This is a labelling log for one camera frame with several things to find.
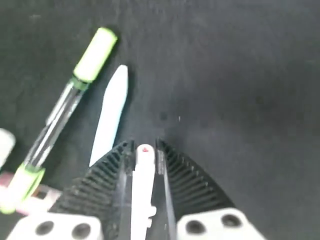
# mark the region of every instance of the white plastic part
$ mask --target white plastic part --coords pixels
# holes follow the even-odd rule
[[[13,176],[14,175],[9,172],[3,172],[0,175],[0,206],[4,197],[9,194],[7,187]],[[60,195],[61,192],[59,190],[46,185],[39,185],[32,196],[28,197],[16,207],[16,211],[23,215],[47,212]]]
[[[6,240],[21,239],[103,240],[103,233],[96,217],[47,212],[22,218]]]
[[[126,65],[120,65],[113,74],[104,92],[89,167],[112,149],[127,94],[128,67]]]
[[[0,128],[0,169],[5,164],[15,144],[15,136],[8,130]]]
[[[131,200],[131,240],[145,240],[147,228],[151,227],[150,217],[156,214],[156,207],[151,206],[156,170],[155,150],[148,144],[136,149],[136,165],[132,172]]]
[[[177,223],[177,240],[265,240],[238,209],[224,208],[183,216]]]

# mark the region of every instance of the green pen tip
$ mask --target green pen tip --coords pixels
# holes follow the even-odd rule
[[[93,36],[73,74],[86,83],[92,83],[111,53],[118,37],[108,28],[100,27]]]

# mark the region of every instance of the white plastic stick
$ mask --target white plastic stick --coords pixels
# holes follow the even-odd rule
[[[132,173],[131,240],[146,239],[147,228],[152,223],[149,218],[156,214],[156,208],[151,206],[155,160],[152,146],[143,144],[136,149],[136,165]]]
[[[128,67],[126,65],[120,65],[113,74],[104,92],[89,167],[112,149],[127,94]]]

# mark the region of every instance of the white object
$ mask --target white object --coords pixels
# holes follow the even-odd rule
[[[15,144],[15,136],[8,130],[0,128],[0,169],[5,164]]]
[[[96,217],[47,212],[22,218],[6,240],[21,239],[103,240],[103,233]]]
[[[105,89],[89,167],[114,145],[120,117],[128,95],[128,67],[120,65]]]
[[[247,217],[235,208],[186,215],[177,223],[177,240],[213,239],[265,240]]]
[[[136,149],[136,165],[132,172],[131,200],[131,240],[145,240],[147,228],[151,227],[150,217],[156,214],[156,207],[151,206],[154,187],[156,155],[148,144]]]

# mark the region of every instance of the black surface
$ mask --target black surface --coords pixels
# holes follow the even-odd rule
[[[5,168],[23,160],[96,29],[114,26],[121,42],[44,182],[61,188],[84,174],[105,87],[125,63],[118,142],[162,137],[266,237],[318,239],[319,22],[317,0],[0,1],[0,126],[17,138]]]

